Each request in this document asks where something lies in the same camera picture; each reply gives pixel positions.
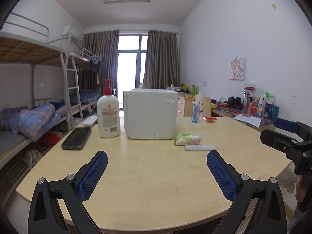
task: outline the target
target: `glass door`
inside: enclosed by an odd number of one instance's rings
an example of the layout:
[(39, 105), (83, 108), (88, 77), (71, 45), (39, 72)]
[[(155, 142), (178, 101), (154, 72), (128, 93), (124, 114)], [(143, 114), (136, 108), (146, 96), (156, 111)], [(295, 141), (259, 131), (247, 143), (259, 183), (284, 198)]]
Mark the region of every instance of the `glass door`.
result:
[(124, 105), (124, 91), (141, 88), (145, 73), (147, 35), (121, 35), (118, 44), (118, 101)]

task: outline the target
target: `ceiling light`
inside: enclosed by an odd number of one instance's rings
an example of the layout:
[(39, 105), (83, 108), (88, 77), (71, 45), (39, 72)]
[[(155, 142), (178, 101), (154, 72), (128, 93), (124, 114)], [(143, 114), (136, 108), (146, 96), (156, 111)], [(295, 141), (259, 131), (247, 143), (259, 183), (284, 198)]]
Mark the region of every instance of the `ceiling light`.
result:
[(125, 3), (125, 2), (151, 2), (151, 0), (104, 0), (105, 4), (110, 3)]

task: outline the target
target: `metal ladder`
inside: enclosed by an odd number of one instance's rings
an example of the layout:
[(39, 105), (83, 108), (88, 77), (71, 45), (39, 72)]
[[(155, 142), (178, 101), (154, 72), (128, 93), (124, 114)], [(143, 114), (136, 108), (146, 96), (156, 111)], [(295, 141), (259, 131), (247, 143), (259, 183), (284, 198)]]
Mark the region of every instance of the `metal ladder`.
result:
[[(73, 68), (68, 68), (68, 58), (70, 56), (71, 56), (71, 62), (73, 64)], [(66, 59), (64, 60), (63, 53), (60, 53), (60, 59), (62, 62), (62, 67), (63, 67), (63, 72), (64, 72), (64, 81), (65, 81), (64, 96), (65, 96), (65, 105), (67, 106), (67, 110), (68, 110), (67, 111), (68, 130), (70, 131), (70, 130), (73, 130), (75, 128), (73, 114), (72, 114), (72, 108), (79, 107), (81, 121), (84, 120), (83, 114), (82, 114), (81, 101), (80, 101), (80, 93), (79, 93), (78, 71), (76, 68), (74, 56), (68, 54), (68, 56), (66, 56)], [(73, 71), (74, 72), (74, 75), (75, 75), (75, 86), (74, 87), (68, 87), (67, 71)], [(78, 104), (74, 105), (73, 107), (71, 106), (71, 100), (69, 97), (69, 90), (76, 90), (76, 93), (77, 93)]]

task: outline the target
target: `white bottle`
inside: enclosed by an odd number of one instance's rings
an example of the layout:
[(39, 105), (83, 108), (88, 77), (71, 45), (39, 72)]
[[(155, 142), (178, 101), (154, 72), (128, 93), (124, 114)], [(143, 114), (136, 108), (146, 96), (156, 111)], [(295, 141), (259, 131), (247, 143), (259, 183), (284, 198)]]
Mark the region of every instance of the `white bottle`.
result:
[(97, 116), (99, 126), (99, 136), (101, 138), (111, 138), (120, 135), (120, 117), (119, 102), (113, 96), (110, 88), (110, 80), (105, 82), (104, 96), (102, 96), (97, 105)]

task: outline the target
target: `phone screen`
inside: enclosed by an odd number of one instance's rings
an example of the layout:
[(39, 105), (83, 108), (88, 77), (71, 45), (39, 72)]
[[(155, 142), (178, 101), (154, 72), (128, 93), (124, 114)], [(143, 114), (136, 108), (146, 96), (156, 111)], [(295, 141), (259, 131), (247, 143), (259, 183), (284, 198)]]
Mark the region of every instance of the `phone screen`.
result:
[(75, 128), (62, 143), (63, 149), (82, 149), (91, 132), (91, 128)]

